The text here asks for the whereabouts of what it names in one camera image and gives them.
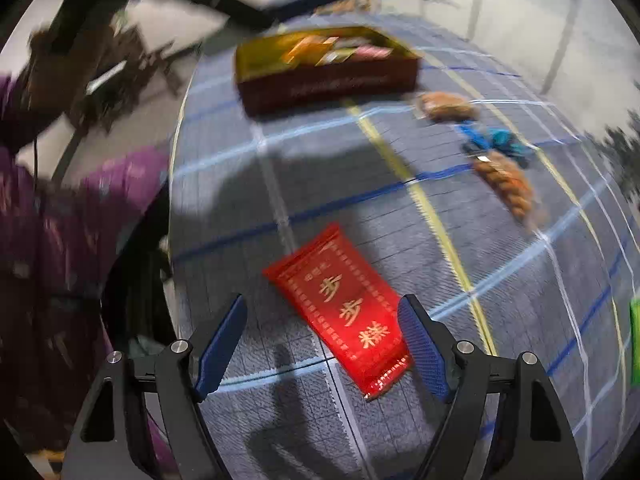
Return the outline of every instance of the person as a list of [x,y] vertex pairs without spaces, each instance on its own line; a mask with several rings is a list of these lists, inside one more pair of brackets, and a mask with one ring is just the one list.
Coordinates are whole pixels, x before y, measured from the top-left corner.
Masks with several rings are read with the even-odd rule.
[[82,95],[109,34],[108,24],[86,28],[59,56],[40,31],[20,75],[0,76],[0,419],[24,452],[65,449],[110,350],[105,285],[124,280],[168,225],[168,146],[108,161],[77,189],[15,159]]

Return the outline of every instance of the green package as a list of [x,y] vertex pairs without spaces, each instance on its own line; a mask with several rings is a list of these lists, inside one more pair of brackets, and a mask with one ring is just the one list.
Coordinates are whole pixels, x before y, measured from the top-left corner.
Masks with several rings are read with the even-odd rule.
[[640,385],[640,300],[632,300],[631,310],[631,385]]

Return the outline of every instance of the gold chinese character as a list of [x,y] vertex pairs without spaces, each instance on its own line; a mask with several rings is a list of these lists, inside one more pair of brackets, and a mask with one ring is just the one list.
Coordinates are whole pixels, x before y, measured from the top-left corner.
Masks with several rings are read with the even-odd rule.
[[388,334],[389,328],[386,325],[382,326],[380,323],[372,321],[371,326],[367,326],[366,330],[362,330],[358,337],[360,338],[362,347],[367,349],[369,346],[375,346],[377,343],[382,341],[382,338],[385,335]]
[[320,294],[324,294],[326,296],[324,299],[325,303],[333,299],[335,293],[338,291],[341,279],[342,275],[338,274],[337,276],[331,276],[330,278],[322,280],[322,285],[320,285]]
[[358,314],[360,313],[360,305],[362,304],[362,298],[358,298],[354,301],[347,301],[342,304],[342,308],[340,309],[340,319],[344,318],[347,322],[345,326],[351,326]]

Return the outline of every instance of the tablecloth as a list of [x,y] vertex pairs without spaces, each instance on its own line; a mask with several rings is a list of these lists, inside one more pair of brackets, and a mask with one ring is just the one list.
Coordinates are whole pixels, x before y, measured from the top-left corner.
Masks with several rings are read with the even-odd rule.
[[[488,127],[540,148],[526,175],[540,232],[514,221],[468,166],[453,124],[418,121],[405,96],[360,96],[247,118],[233,50],[198,64],[175,139],[170,245],[180,332],[245,295],[249,321],[201,404],[234,478],[411,478],[444,409],[414,371],[365,402],[261,271],[337,221],[399,293],[456,338],[535,352],[558,391],[588,478],[638,422],[628,304],[640,232],[600,155],[499,60],[418,17],[307,16],[288,29],[367,24],[422,53],[425,89],[463,94]],[[491,396],[470,464],[490,442]]]

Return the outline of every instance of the blue gripper pad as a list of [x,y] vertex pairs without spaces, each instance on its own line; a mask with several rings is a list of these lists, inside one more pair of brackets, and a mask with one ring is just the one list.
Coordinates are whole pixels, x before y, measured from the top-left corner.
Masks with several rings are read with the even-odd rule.
[[246,303],[242,296],[238,296],[200,358],[198,382],[194,387],[200,399],[204,400],[220,386],[226,367],[244,331],[246,320]]
[[452,389],[446,363],[406,297],[398,304],[398,324],[422,382],[435,397],[448,402]]

